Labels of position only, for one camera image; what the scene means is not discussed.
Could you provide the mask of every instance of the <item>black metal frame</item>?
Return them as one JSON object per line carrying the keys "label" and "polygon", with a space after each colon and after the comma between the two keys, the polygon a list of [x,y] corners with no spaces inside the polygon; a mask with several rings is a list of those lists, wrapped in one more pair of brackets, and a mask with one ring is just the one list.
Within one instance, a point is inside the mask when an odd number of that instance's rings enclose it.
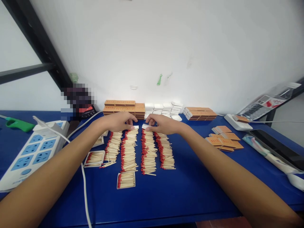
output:
{"label": "black metal frame", "polygon": [[62,91],[72,81],[29,0],[2,0],[42,64],[0,72],[0,84],[48,71]]}
{"label": "black metal frame", "polygon": [[52,63],[42,63],[34,66],[27,66],[14,70],[0,72],[0,84],[11,82],[17,79],[25,78],[33,74],[38,74],[44,71],[54,69],[55,65]]}
{"label": "black metal frame", "polygon": [[[297,96],[301,95],[302,93],[304,93],[304,77],[301,78],[300,80],[297,81],[297,83],[300,83],[301,85],[294,89],[292,96],[289,100],[285,101],[283,104],[281,104],[280,106],[274,108],[273,110],[271,110],[270,112],[268,112],[266,115],[266,121],[273,121],[274,117],[275,117],[275,113],[276,110],[280,107],[282,107],[283,105],[285,105],[286,103],[288,103],[289,101],[291,101],[292,99],[296,98]],[[266,125],[268,126],[272,126],[272,123],[266,123]]]}

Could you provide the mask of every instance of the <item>hand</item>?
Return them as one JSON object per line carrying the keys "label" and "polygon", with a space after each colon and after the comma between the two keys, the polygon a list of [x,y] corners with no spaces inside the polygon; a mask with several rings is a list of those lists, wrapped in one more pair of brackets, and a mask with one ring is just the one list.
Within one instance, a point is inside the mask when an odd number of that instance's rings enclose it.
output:
{"label": "hand", "polygon": [[133,130],[133,120],[138,122],[136,117],[129,112],[117,112],[103,116],[95,121],[105,130],[118,132],[122,130]]}
{"label": "hand", "polygon": [[150,126],[154,126],[157,122],[157,127],[147,127],[146,131],[156,131],[166,135],[170,134],[180,134],[182,130],[187,127],[185,123],[173,120],[164,115],[150,114],[146,120],[146,123],[149,123]]}

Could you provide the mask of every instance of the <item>phone screen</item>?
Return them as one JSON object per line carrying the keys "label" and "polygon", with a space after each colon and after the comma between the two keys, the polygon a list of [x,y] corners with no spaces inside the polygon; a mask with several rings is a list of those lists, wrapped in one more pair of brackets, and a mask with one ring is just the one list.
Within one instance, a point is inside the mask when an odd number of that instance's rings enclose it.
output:
{"label": "phone screen", "polygon": [[263,130],[252,130],[251,134],[269,146],[277,154],[285,158],[300,170],[304,170],[304,157],[297,154]]}

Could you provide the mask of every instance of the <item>smartphone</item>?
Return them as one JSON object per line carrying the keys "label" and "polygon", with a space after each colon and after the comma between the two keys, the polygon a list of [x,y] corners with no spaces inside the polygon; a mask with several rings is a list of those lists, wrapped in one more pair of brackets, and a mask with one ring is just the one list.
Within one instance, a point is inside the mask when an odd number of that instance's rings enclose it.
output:
{"label": "smartphone", "polygon": [[262,146],[268,149],[273,155],[280,158],[283,162],[300,171],[304,171],[303,156],[297,154],[263,130],[251,130],[248,133],[254,136]]}

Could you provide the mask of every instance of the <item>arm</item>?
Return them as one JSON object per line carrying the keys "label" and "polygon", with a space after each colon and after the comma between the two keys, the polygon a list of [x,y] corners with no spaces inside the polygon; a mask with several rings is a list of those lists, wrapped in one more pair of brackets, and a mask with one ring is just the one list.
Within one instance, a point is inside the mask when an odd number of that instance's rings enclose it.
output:
{"label": "arm", "polygon": [[132,120],[137,122],[137,119],[128,112],[119,112],[95,120],[76,139],[0,202],[1,226],[10,228],[38,227],[98,137],[106,130],[115,132],[134,129]]}
{"label": "arm", "polygon": [[253,227],[300,227],[302,219],[256,176],[216,149],[188,125],[163,115],[150,114],[147,131],[180,134],[213,178]]}

